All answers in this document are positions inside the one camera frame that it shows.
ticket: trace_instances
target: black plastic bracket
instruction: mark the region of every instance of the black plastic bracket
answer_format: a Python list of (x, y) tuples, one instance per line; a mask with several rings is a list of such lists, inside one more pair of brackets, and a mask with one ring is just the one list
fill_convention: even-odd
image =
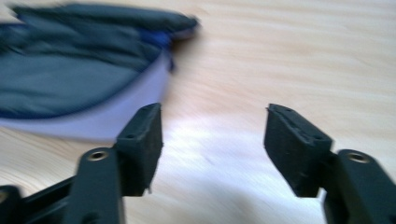
[(374, 158), (356, 150), (331, 153), (332, 139), (294, 110), (269, 105), (264, 147), (298, 197), (327, 191), (331, 224), (395, 224), (396, 186)]
[(124, 223), (122, 197), (149, 188), (162, 147), (161, 106), (144, 106), (113, 147), (81, 156), (75, 176), (25, 198), (17, 187), (0, 186), (0, 223)]

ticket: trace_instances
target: light wood surface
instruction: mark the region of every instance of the light wood surface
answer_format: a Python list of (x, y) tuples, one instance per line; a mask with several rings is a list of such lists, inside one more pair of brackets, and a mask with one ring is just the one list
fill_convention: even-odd
[[(14, 1), (23, 2), (53, 1)], [(107, 2), (202, 24), (174, 47), (163, 155), (153, 193), (124, 200), (128, 223), (325, 223), (322, 195), (295, 198), (262, 147), (270, 103), (311, 120), (334, 150), (376, 157), (396, 179), (395, 1)], [(94, 147), (106, 144), (0, 128), (0, 185), (32, 194), (72, 175)]]

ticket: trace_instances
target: gray fabric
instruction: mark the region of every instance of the gray fabric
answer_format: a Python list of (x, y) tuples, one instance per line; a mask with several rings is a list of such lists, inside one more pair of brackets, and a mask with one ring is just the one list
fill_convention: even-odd
[(25, 25), (0, 26), (0, 117), (53, 118), (131, 85), (196, 20), (128, 7), (14, 7)]

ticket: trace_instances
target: screw hole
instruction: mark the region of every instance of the screw hole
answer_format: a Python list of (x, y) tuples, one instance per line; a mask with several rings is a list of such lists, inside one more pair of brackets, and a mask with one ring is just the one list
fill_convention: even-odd
[(89, 157), (89, 161), (100, 161), (108, 156), (107, 152), (105, 151), (97, 151), (93, 152)]
[(361, 162), (361, 163), (369, 163), (370, 162), (370, 160), (366, 156), (364, 156), (362, 154), (358, 154), (358, 153), (349, 153), (348, 157), (350, 160), (356, 161), (356, 162)]
[(8, 193), (1, 190), (1, 191), (0, 191), (0, 203), (2, 203), (3, 201), (5, 201), (7, 197), (8, 197)]

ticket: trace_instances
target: wooden table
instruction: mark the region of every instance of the wooden table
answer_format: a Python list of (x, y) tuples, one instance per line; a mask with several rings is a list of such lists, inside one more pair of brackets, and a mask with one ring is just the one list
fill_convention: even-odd
[[(9, 19), (5, 2), (0, 16)], [(396, 2), (124, 3), (202, 24), (174, 47), (163, 155), (153, 193), (124, 200), (128, 223), (325, 223), (323, 194), (295, 198), (262, 147), (270, 103), (311, 120), (334, 150), (376, 157), (396, 178)], [(0, 185), (32, 194), (72, 175), (83, 152), (110, 145), (0, 128)]]

